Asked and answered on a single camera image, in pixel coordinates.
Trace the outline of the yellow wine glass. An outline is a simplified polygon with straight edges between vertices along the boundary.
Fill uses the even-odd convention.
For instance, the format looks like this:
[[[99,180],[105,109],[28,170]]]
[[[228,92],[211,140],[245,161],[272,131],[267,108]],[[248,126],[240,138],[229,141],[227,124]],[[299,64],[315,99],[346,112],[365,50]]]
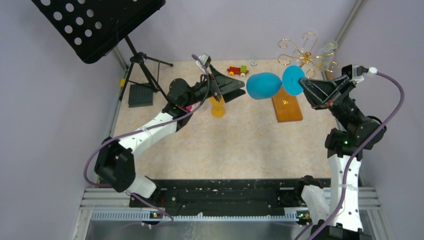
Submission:
[[[211,103],[210,114],[214,118],[222,118],[226,114],[226,109],[224,108],[224,98],[216,100],[214,97],[210,97],[209,101]]]

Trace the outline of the blue wine glass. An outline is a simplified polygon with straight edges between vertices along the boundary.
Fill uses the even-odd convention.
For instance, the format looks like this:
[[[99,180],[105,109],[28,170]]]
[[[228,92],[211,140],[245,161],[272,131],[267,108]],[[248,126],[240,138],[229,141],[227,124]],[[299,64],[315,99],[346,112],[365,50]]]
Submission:
[[[272,72],[251,75],[245,87],[248,95],[255,100],[270,99],[284,89],[290,96],[300,95],[304,89],[300,79],[306,78],[304,71],[296,65],[287,67],[281,77]]]

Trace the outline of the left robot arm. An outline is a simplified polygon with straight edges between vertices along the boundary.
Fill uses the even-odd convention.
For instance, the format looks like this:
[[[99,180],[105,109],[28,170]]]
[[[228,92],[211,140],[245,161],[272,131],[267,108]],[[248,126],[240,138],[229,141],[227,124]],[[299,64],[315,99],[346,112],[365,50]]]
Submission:
[[[196,105],[199,109],[209,98],[233,100],[246,93],[243,81],[222,74],[212,65],[202,76],[204,80],[193,86],[182,78],[174,79],[169,85],[168,103],[151,121],[134,132],[106,138],[98,151],[94,172],[116,192],[135,193],[147,206],[156,206],[161,198],[158,185],[136,172],[135,159],[182,129],[195,112],[189,107]]]

